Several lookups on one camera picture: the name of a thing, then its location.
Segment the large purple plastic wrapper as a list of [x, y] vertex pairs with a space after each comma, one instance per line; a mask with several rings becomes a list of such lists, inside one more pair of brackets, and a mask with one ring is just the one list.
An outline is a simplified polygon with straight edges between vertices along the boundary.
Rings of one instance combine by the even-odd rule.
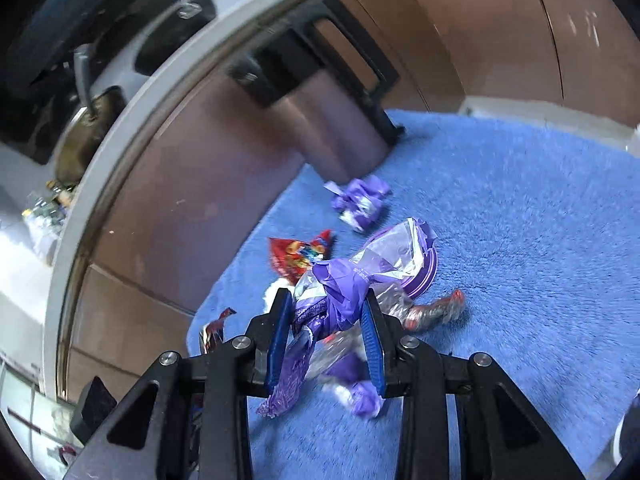
[[383, 313], [406, 325], [418, 318], [413, 299], [434, 280], [435, 240], [427, 223], [409, 218], [376, 234], [352, 258], [321, 261], [306, 271], [293, 288], [293, 342], [278, 384], [257, 413], [284, 414], [297, 402], [307, 377], [324, 375], [352, 414], [378, 416], [382, 396], [373, 376], [359, 370], [364, 303], [373, 292]]

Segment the red snack wrapper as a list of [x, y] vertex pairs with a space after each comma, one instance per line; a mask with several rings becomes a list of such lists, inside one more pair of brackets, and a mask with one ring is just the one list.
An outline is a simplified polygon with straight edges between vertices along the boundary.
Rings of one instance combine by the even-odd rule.
[[310, 242], [270, 237], [269, 261], [280, 278], [285, 278], [290, 284], [295, 285], [315, 263], [329, 257], [331, 244], [330, 230], [322, 231]]

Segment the brown kitchen cabinet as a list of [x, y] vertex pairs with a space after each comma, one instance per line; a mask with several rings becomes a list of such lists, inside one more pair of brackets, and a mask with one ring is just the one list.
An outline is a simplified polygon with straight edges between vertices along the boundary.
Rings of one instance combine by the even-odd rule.
[[126, 391], [299, 169], [345, 182], [390, 154], [346, 74], [378, 78], [352, 18], [396, 70], [384, 107], [639, 121], [639, 0], [242, 0], [142, 84], [80, 180], [55, 254], [41, 387]]

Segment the red silver candy wrapper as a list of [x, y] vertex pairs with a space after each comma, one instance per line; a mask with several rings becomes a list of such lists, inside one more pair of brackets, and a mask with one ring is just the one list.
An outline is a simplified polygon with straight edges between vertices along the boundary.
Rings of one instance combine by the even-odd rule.
[[430, 304], [415, 304], [411, 307], [402, 325], [411, 333], [421, 333], [439, 325], [457, 321], [465, 309], [465, 294], [455, 289]]

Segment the blue fuzzy table cloth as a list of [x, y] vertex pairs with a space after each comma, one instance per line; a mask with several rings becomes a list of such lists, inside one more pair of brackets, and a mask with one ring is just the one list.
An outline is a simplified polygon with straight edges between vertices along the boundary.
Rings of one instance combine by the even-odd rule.
[[[623, 148], [520, 122], [390, 110], [405, 135], [375, 170], [390, 185], [377, 229], [414, 217], [437, 235], [438, 268], [419, 301], [460, 288], [457, 322], [421, 335], [442, 353], [493, 356], [586, 473], [639, 389], [639, 159]], [[186, 336], [232, 308], [224, 336], [245, 332], [276, 279], [268, 237], [330, 229], [332, 255], [369, 237], [330, 205], [305, 166], [213, 284]], [[268, 419], [250, 399], [255, 479], [393, 479], [401, 400], [376, 419], [349, 414], [306, 384]]]

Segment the small crumpled purple wrapper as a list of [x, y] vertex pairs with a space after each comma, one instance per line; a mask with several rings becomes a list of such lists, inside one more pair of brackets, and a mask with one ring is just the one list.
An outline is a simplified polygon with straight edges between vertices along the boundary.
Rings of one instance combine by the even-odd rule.
[[371, 174], [364, 179], [354, 179], [344, 188], [333, 181], [323, 187], [332, 194], [331, 206], [340, 219], [358, 233], [367, 232], [378, 221], [384, 200], [390, 194], [390, 186]]

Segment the brass wok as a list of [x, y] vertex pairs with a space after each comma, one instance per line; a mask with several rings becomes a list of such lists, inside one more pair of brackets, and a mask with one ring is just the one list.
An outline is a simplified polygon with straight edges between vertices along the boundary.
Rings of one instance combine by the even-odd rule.
[[92, 56], [93, 44], [81, 44], [74, 51], [74, 76], [80, 107], [65, 127], [62, 148], [56, 155], [54, 167], [55, 179], [64, 186], [78, 185], [126, 107], [119, 87], [111, 86], [97, 96], [92, 95]]

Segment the steel electric kettle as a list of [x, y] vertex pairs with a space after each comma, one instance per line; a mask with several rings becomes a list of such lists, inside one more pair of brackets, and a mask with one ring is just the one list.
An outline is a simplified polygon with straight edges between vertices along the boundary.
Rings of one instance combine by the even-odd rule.
[[228, 74], [323, 179], [370, 174], [400, 138], [382, 107], [398, 71], [341, 0], [296, 6]]

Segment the black frying pan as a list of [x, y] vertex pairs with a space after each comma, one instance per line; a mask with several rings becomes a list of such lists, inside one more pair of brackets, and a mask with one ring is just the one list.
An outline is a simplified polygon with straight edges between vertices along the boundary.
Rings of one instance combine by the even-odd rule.
[[214, 0], [184, 0], [142, 44], [134, 70], [151, 76], [183, 44], [217, 17]]

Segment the black range hood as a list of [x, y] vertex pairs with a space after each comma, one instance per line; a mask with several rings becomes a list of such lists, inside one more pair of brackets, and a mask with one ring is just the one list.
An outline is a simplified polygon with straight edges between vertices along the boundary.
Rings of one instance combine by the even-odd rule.
[[53, 86], [49, 70], [78, 44], [93, 42], [140, 0], [40, 0], [1, 61], [1, 87], [36, 100]]

